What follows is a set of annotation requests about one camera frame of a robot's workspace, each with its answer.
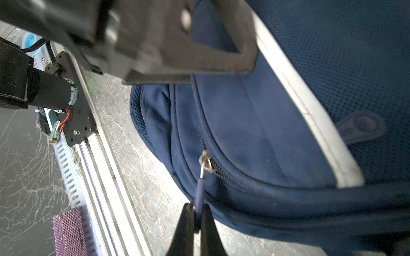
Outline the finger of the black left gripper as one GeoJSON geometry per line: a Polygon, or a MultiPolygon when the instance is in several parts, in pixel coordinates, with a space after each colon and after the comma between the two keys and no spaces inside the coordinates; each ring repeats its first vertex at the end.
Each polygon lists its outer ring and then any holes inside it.
{"type": "Polygon", "coordinates": [[[184,11],[193,18],[193,1],[126,1],[121,36],[128,39],[130,67],[122,83],[189,83],[194,74],[246,74],[257,58],[252,10],[245,1],[211,1],[237,48],[227,52],[191,40],[183,27],[184,11]]]}

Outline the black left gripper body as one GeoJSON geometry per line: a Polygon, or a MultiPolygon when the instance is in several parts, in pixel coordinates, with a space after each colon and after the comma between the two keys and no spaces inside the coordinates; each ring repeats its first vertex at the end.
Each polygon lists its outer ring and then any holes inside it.
{"type": "Polygon", "coordinates": [[[149,1],[1,1],[1,20],[67,47],[86,69],[152,79],[138,67],[149,1]]]}

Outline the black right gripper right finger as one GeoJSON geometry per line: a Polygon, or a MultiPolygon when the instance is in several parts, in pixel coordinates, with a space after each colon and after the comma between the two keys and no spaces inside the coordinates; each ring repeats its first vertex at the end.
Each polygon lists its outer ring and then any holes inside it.
{"type": "Polygon", "coordinates": [[[208,204],[203,206],[200,224],[200,255],[227,256],[208,204]]]}

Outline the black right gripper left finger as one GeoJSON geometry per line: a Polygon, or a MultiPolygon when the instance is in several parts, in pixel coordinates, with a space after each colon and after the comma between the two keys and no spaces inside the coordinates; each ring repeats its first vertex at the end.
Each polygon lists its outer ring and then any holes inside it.
{"type": "Polygon", "coordinates": [[[183,206],[167,256],[193,256],[194,254],[194,208],[191,203],[183,206]]]}

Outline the navy blue student backpack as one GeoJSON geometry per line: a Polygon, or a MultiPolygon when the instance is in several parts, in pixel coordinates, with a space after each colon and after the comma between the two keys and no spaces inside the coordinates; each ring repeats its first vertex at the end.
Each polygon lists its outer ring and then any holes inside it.
{"type": "Polygon", "coordinates": [[[409,1],[248,4],[253,72],[133,86],[142,141],[241,233],[409,255],[409,1]]]}

